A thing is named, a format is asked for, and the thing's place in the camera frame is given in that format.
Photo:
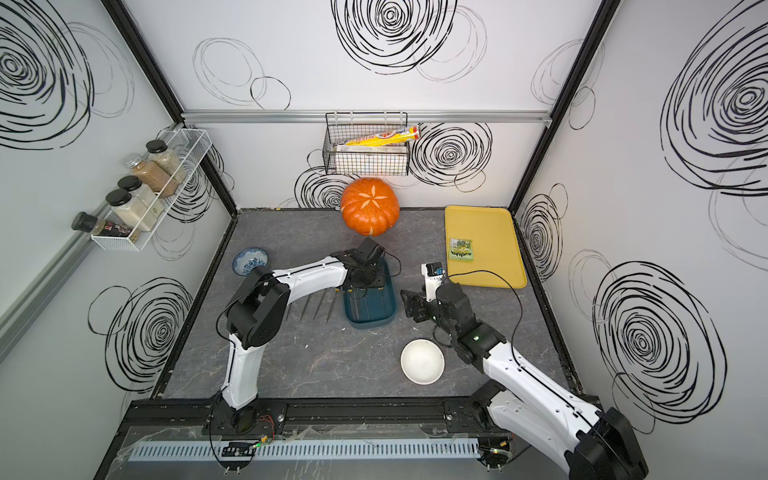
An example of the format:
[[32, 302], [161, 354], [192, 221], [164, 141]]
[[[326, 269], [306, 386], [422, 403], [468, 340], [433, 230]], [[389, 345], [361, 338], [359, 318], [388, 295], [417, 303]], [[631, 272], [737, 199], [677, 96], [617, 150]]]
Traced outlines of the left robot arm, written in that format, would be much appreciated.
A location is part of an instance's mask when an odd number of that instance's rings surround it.
[[341, 292], [346, 318], [358, 329], [386, 325], [397, 310], [385, 249], [370, 237], [356, 248], [303, 266], [255, 267], [223, 310], [227, 333], [222, 337], [229, 342], [229, 355], [210, 432], [242, 434], [252, 427], [266, 345], [293, 302], [327, 289]]

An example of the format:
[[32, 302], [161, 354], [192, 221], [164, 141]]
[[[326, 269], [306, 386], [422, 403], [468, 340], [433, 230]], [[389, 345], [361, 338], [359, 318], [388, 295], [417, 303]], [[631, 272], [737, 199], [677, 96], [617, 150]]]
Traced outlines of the teal storage box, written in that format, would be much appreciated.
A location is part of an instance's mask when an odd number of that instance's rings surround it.
[[370, 329], [390, 323], [397, 310], [389, 266], [379, 260], [373, 267], [377, 284], [353, 287], [343, 293], [344, 312], [348, 322], [357, 329]]

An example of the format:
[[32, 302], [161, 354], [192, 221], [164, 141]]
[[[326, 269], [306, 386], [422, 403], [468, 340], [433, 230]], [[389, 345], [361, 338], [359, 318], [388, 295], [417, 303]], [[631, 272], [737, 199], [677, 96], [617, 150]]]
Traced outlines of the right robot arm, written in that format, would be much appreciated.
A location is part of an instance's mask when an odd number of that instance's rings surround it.
[[649, 467], [629, 420], [562, 388], [478, 319], [460, 285], [445, 281], [401, 293], [407, 317], [432, 321], [454, 352], [500, 386], [487, 407], [493, 423], [521, 437], [571, 479], [644, 479]]

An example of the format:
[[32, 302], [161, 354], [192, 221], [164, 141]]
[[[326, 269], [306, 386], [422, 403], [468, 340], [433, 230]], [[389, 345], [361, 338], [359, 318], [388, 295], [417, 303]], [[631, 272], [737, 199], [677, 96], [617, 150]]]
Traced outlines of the file tool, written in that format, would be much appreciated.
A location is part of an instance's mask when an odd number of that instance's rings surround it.
[[320, 310], [320, 307], [321, 307], [321, 305], [322, 305], [322, 302], [323, 302], [323, 298], [324, 298], [324, 295], [325, 295], [325, 291], [323, 290], [323, 291], [320, 293], [320, 297], [317, 299], [317, 302], [316, 302], [316, 304], [315, 304], [315, 309], [313, 310], [312, 320], [316, 319], [316, 318], [317, 318], [317, 316], [318, 316], [318, 312], [319, 312], [319, 310]]
[[302, 306], [301, 311], [300, 311], [299, 321], [302, 321], [304, 316], [305, 316], [305, 314], [306, 314], [307, 305], [308, 305], [308, 302], [309, 302], [309, 297], [310, 297], [310, 295], [307, 295], [307, 296], [304, 297], [304, 300], [303, 300], [304, 303], [303, 303], [303, 306]]
[[334, 289], [331, 297], [331, 302], [326, 314], [326, 324], [330, 321], [330, 317], [334, 311], [337, 296], [338, 296], [338, 289]]

